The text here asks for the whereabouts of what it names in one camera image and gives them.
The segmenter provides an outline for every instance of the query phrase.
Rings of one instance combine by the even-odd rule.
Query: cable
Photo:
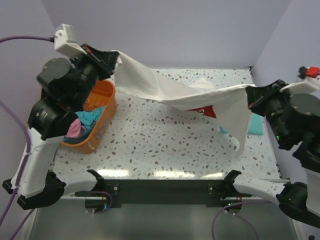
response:
[[[92,193],[92,194],[105,194],[105,195],[107,195],[109,198],[110,198],[110,204],[107,206],[107,207],[105,207],[103,210],[101,210],[101,211],[92,211],[92,213],[93,214],[101,214],[101,213],[104,213],[105,211],[107,211],[108,209],[110,209],[111,208],[111,206],[112,206],[112,203],[113,203],[113,198],[112,198],[112,196],[111,196],[111,194],[110,193],[108,193],[108,192],[106,192],[106,191],[89,191],[89,193]]]
[[[54,40],[55,40],[53,37],[38,37],[38,36],[21,35],[21,36],[10,36],[10,37],[0,38],[0,44],[3,42],[9,41],[9,40],[17,40],[17,39],[32,39],[32,40],[42,40],[42,41],[48,41],[48,42],[54,42]],[[13,190],[11,197],[9,199],[9,202],[7,203],[2,215],[0,217],[0,227],[1,227],[6,215],[10,209],[10,206],[12,205],[12,203],[14,201],[15,195],[17,194],[18,186],[19,186],[22,174],[24,172],[25,166],[26,166],[28,158],[29,158],[29,153],[31,150],[31,139],[28,134],[28,129],[26,128],[24,123],[18,118],[17,115],[15,115],[15,113],[7,105],[5,105],[5,103],[1,99],[0,99],[0,106],[3,108],[3,110],[5,110],[10,115],[10,117],[13,118],[13,120],[18,124],[18,126],[23,131],[23,134],[26,138],[25,151],[27,153],[24,155],[24,158],[23,158],[22,163],[20,165],[19,171],[17,173],[16,180],[15,180],[15,189]]]
[[[246,204],[269,204],[270,202],[269,201],[260,201],[260,202],[255,202],[255,201],[246,201],[246,202],[237,202],[237,203],[234,203],[234,204],[231,204],[231,205],[227,205],[227,206],[224,206],[223,208],[220,209],[220,211],[214,216],[213,218],[213,221],[212,221],[212,225],[211,225],[211,234],[212,234],[212,239],[213,240],[216,240],[216,237],[215,237],[215,224],[216,224],[216,221],[217,221],[217,218],[218,216],[226,209],[228,208],[232,208],[232,207],[235,207],[235,206],[238,206],[238,205],[246,205]],[[257,240],[259,240],[259,235],[258,235],[258,232],[256,230],[256,228],[243,216],[241,215],[238,215],[236,214],[235,215],[236,217],[244,220],[245,222],[247,222],[250,227],[253,229],[254,231],[254,234],[255,234],[255,238]]]
[[[24,219],[22,220],[22,222],[20,223],[20,225],[18,226],[18,228],[15,230],[15,232],[13,233],[13,235],[9,238],[9,240],[13,240],[17,233],[20,231],[20,229],[22,228],[22,226],[25,224],[25,222],[27,221],[27,219],[30,217],[30,215],[34,212],[34,209],[30,210],[28,212],[28,214],[24,217]]]

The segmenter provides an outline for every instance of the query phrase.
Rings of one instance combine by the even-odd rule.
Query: teal cloth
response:
[[[227,134],[227,131],[220,127],[220,133]],[[248,129],[248,134],[250,135],[263,135],[264,131],[262,128],[262,121],[259,115],[253,113],[251,118],[251,123]]]
[[[77,111],[76,112],[85,130],[90,129],[92,123],[98,122],[105,108],[106,106],[102,106],[102,107],[96,108],[93,111]]]

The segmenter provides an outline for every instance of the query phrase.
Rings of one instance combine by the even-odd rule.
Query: gray floor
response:
[[[217,207],[204,205],[123,205],[96,214],[84,200],[62,199],[38,210],[30,240],[211,240]],[[257,229],[260,240],[296,240],[292,221],[273,204],[246,205],[240,213]],[[221,214],[216,240],[255,240],[247,223]]]

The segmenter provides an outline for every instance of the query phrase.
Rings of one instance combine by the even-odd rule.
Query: white cloth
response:
[[[119,92],[155,100],[180,110],[212,105],[219,126],[239,141],[237,155],[244,151],[252,116],[245,88],[254,84],[215,89],[211,82],[201,78],[187,86],[153,71],[120,51],[114,81]]]

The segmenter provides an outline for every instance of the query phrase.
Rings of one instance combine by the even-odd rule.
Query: table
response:
[[[253,82],[249,69],[155,69],[184,84],[198,78],[217,88]],[[151,100],[116,93],[117,112],[97,150],[80,154],[59,147],[54,172],[72,175],[94,169],[106,179],[223,179],[239,170],[260,179],[280,179],[264,118],[263,135],[248,135],[243,154],[238,141],[219,132],[214,118]]]

